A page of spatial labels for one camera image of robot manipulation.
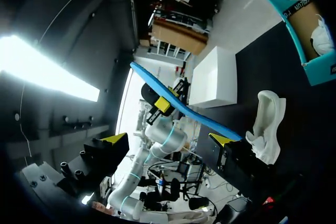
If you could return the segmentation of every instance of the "black wall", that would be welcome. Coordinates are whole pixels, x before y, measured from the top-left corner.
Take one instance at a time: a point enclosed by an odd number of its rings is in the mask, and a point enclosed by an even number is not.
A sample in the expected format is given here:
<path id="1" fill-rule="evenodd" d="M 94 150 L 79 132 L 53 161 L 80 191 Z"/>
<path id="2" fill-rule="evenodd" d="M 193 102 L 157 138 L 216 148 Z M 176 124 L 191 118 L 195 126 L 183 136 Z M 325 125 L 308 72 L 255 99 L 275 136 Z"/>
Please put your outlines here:
<path id="1" fill-rule="evenodd" d="M 5 17 L 10 24 L 7 32 L 36 46 L 70 73 L 100 89 L 98 102 L 91 102 L 24 83 L 2 71 L 2 142 L 10 147 L 9 154 L 18 169 L 25 166 L 24 157 L 28 155 L 20 122 L 34 149 L 33 157 L 26 158 L 28 163 L 47 161 L 56 168 L 60 161 L 70 161 L 77 156 L 85 139 L 100 136 L 101 132 L 114 134 L 129 63 L 133 59 L 132 50 L 137 44 L 130 0 L 72 0 L 65 7 L 68 2 L 0 1 L 8 14 Z M 16 122 L 14 113 L 19 112 L 24 85 L 22 118 Z M 88 121 L 93 116 L 93 126 L 72 130 L 64 126 L 64 115 L 70 122 Z"/>

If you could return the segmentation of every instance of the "white sneaker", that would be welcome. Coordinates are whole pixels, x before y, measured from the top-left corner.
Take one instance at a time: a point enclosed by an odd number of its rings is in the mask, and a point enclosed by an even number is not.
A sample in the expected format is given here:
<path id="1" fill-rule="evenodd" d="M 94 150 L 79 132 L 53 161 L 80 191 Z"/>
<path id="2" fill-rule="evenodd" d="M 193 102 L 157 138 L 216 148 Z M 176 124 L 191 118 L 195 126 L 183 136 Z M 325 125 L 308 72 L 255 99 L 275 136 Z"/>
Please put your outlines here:
<path id="1" fill-rule="evenodd" d="M 246 132 L 256 157 L 267 165 L 274 164 L 280 154 L 277 130 L 285 116 L 286 99 L 269 90 L 258 93 L 259 105 L 253 133 Z"/>

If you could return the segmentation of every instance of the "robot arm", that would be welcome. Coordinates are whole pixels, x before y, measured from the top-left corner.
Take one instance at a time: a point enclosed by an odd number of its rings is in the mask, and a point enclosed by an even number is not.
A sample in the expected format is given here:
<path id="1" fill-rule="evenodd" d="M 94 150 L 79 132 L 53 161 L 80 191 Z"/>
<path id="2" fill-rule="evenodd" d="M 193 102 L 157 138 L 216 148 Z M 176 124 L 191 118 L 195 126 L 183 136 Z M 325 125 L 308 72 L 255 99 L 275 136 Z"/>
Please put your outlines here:
<path id="1" fill-rule="evenodd" d="M 143 148 L 138 150 L 131 171 L 108 197 L 108 203 L 114 209 L 121 211 L 128 219 L 134 220 L 140 219 L 143 202 L 130 195 L 140 182 L 144 166 L 151 166 L 165 156 L 180 151 L 187 140 L 187 135 L 164 117 L 149 125 L 145 134 L 155 143 L 149 151 Z"/>

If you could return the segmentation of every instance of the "desk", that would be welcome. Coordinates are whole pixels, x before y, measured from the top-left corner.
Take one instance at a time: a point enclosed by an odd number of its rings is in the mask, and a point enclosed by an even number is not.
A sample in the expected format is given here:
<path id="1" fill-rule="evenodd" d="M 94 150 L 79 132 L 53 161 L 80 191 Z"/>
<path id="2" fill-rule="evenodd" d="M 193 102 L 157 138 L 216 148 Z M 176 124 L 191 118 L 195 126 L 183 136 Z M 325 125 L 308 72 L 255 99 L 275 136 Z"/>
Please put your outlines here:
<path id="1" fill-rule="evenodd" d="M 335 156 L 336 148 L 336 81 L 310 86 L 284 23 L 237 53 L 236 63 L 237 104 L 202 109 L 200 113 L 245 136 L 255 121 L 259 91 L 272 90 L 286 98 L 285 118 L 277 133 L 281 152 L 276 171 L 306 176 L 306 193 L 293 204 L 318 196 L 307 191 L 324 187 L 318 177 L 329 164 L 334 166 L 329 159 Z M 209 132 L 213 131 L 202 125 L 196 148 L 200 156 L 207 147 Z"/>

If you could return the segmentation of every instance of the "white cabinet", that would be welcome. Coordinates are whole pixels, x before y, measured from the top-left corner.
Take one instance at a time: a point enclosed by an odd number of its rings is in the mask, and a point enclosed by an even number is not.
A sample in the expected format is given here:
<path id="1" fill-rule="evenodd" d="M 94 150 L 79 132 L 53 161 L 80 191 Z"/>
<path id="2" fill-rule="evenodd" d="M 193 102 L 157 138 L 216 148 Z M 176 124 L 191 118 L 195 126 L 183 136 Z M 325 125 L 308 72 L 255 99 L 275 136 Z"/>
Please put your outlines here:
<path id="1" fill-rule="evenodd" d="M 189 105 L 211 108 L 237 103 L 237 68 L 234 53 L 214 49 L 194 69 Z"/>

